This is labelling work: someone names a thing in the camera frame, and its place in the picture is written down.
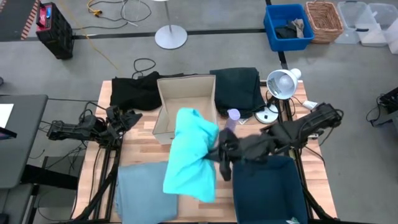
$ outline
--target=cardboard box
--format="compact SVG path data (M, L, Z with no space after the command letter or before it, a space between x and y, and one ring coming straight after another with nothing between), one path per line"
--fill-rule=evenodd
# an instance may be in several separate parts
M175 120L180 108L194 108L208 121L217 124L214 102L216 77L190 75L179 78L161 78L157 81L162 108L152 134L160 144L171 144Z

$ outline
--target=concrete floor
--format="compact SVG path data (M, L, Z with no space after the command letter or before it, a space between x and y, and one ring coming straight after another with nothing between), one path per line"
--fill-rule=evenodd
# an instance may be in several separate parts
M304 0L278 0L273 4ZM86 13L77 0L64 3L83 26L111 26ZM90 29L89 34L154 32L165 24L161 2L146 1L152 16L139 27L119 30ZM262 28L263 0L170 0L175 24L187 30ZM106 13L117 16L118 10L104 5ZM93 41L120 69L120 73L89 45L75 42L71 60L55 60L40 42L0 43L0 71L6 84L0 94L48 94L52 98L95 100L103 80L115 76L130 77L132 62L147 57L156 61L153 70L161 74L207 73L227 67L256 67L261 78L280 69L277 53L271 52L265 34L192 35L177 50L163 50L153 37L98 39ZM396 223L398 220L398 145L397 131L391 126L372 128L365 120L381 93L397 87L398 56L389 49L360 45L310 45L300 52L286 52L289 68L302 70L308 98L332 103L345 112L343 124L322 146L333 199L339 218L353 222ZM75 123L84 103L49 101L43 120L62 119ZM32 157L46 149L46 156L62 156L79 145L76 141L54 142L43 133L37 135ZM41 165L42 158L30 160ZM71 193L56 190L45 203L42 213L49 218L67 219L72 207ZM40 215L36 223L46 223Z

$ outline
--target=wooden tabletop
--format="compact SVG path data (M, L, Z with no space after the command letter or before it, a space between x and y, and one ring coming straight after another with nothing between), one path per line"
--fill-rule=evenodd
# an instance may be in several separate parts
M261 87L261 93L265 96L266 87ZM104 81L101 93L99 94L98 104L102 107L108 107L112 93L111 81ZM306 100L305 89L300 83L297 94L295 95L301 102ZM301 104L295 101L296 114L295 118L304 116L309 113ZM123 146L121 151L121 166L129 166L133 164L140 164L145 162L159 162L167 161L169 158L170 145L160 145L155 137L152 135L152 130L155 126L159 109L154 111L136 111L142 113L143 116L140 121L131 128L129 132L124 135ZM105 117L105 111L101 109L96 110L96 116ZM224 128L225 119L219 118L220 129ZM250 134L260 133L260 129L266 125L259 123L252 117L244 125L238 124L235 133L238 137L245 137ZM320 151L317 142L312 141L309 147ZM100 149L96 167L94 167L95 157L98 152L98 145L95 142L90 142L86 150L85 161L83 163L79 186L78 196L76 202L76 209L73 217L77 217L90 201L90 189L93 179L94 170L94 187L92 196L98 188L100 180L101 167L103 163L104 149ZM305 176L307 178L308 189L311 191L315 199L330 215L335 216L335 208L333 199L331 197L329 184L325 172L325 168L319 158L313 156L310 152L303 150L302 154L303 166ZM215 203L203 203L195 200L192 197L180 195L178 201L178 217L171 222L236 222L232 182L225 182L219 172L217 172L217 190ZM100 218L104 217L106 199L108 198L108 191L104 194L103 203L101 205ZM111 215L111 222L120 222L120 219L115 212Z

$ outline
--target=round stand base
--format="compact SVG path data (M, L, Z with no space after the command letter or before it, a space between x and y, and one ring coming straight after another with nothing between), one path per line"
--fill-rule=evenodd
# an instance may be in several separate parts
M278 109L275 105L271 105L269 108L259 111L255 114L256 119L263 124L271 124L278 118Z
M184 28L172 25L170 32L169 25L163 26L155 34L155 41L163 49L177 49L187 41L188 35Z

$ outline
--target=purple bottle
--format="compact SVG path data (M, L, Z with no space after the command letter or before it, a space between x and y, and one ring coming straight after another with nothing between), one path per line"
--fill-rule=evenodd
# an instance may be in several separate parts
M241 118L241 113L237 109L228 110L228 119L224 128L229 128L232 132L235 131L236 123L238 119Z

